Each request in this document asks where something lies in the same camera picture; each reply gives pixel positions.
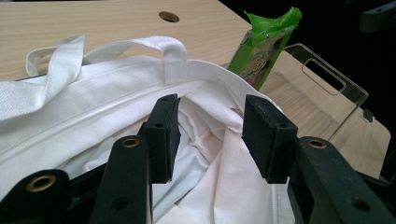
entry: white cloth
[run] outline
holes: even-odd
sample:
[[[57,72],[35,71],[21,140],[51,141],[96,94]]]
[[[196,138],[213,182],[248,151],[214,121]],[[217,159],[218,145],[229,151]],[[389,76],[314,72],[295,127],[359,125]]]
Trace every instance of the white cloth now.
[[[271,99],[220,66],[187,60],[184,46],[171,37],[111,43],[83,59],[74,57],[83,41],[79,35],[28,57],[27,72],[34,75],[40,55],[61,55],[51,71],[71,67],[62,72],[67,77],[49,80],[59,75],[49,71],[23,82],[0,82],[8,87],[0,102],[12,102],[12,96],[23,102],[21,90],[33,94],[15,111],[13,105],[0,107],[7,111],[0,121],[1,197],[39,170],[60,168],[73,178],[103,164],[118,138],[137,133],[158,98],[177,93],[181,140],[173,180],[153,186],[154,222],[294,222],[287,185],[261,178],[241,138],[243,119],[235,112],[243,112],[247,94]],[[116,59],[136,43],[164,52],[164,59]]]

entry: wet wipes package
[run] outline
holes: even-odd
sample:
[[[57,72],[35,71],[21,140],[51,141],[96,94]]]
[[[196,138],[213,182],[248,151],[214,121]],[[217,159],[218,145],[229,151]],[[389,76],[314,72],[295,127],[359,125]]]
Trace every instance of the wet wipes package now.
[[[267,19],[245,12],[252,25],[231,59],[228,70],[242,77],[259,90],[286,46],[291,33],[302,17],[300,9],[292,7],[277,19]]]

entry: table hole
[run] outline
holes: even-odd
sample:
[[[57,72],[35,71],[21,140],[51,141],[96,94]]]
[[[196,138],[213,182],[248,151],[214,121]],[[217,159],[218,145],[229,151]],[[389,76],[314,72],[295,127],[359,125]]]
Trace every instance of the table hole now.
[[[180,21],[180,18],[172,12],[162,11],[159,13],[159,15],[160,15],[161,19],[163,19],[165,21],[169,21],[169,22]]]

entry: clear acrylic box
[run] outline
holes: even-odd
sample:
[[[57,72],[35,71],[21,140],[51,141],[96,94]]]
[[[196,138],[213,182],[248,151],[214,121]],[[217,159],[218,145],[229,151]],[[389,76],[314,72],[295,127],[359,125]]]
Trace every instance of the clear acrylic box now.
[[[298,135],[331,140],[368,93],[303,44],[286,46],[261,92],[299,128]]]

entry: black background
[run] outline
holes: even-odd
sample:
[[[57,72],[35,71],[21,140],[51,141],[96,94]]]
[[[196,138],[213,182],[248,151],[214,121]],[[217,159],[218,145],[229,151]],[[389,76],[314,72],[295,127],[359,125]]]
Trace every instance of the black background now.
[[[389,1],[233,1],[222,4],[249,22],[253,13],[275,19],[291,7],[301,10],[303,17],[287,45],[302,43],[324,61],[335,67],[369,93],[361,108],[373,112],[375,119],[391,134],[389,148],[381,175],[390,180],[396,167],[396,26],[374,33],[360,31],[361,13],[381,7]]]

